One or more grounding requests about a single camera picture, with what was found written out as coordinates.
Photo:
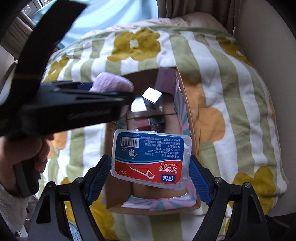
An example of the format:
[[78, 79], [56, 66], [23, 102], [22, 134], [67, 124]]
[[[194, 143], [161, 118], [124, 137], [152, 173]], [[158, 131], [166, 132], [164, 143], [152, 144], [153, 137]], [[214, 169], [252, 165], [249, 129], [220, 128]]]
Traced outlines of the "person's left hand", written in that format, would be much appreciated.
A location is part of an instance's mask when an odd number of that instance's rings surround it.
[[31, 138], [17, 142], [11, 142], [7, 137], [1, 137], [1, 185], [8, 193], [18, 196], [13, 169], [15, 164], [36, 157], [35, 170], [44, 172], [50, 151], [48, 141], [53, 139], [53, 134], [43, 138]]

